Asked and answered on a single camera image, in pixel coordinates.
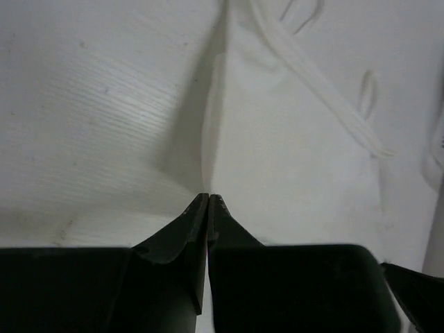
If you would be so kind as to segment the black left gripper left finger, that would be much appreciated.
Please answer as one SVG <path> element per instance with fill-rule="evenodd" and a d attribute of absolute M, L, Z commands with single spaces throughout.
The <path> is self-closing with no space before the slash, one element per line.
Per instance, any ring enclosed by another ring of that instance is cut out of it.
<path fill-rule="evenodd" d="M 133 247 L 4 248 L 2 332 L 193 332 L 207 194 Z"/>

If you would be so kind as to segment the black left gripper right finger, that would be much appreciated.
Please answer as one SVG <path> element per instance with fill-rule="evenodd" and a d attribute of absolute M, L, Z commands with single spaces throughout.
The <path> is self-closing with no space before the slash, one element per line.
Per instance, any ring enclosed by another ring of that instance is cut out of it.
<path fill-rule="evenodd" d="M 216 332 L 402 328 L 382 269 L 362 246 L 265 246 L 212 195 L 207 247 Z"/>

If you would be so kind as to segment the white tank top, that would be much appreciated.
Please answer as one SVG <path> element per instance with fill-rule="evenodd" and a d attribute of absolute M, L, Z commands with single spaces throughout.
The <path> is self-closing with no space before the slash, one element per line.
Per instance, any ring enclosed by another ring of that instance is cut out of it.
<path fill-rule="evenodd" d="M 437 199 L 374 120 L 378 84 L 347 101 L 268 1 L 228 1 L 202 129 L 205 188 L 267 244 L 359 244 L 418 270 Z"/>

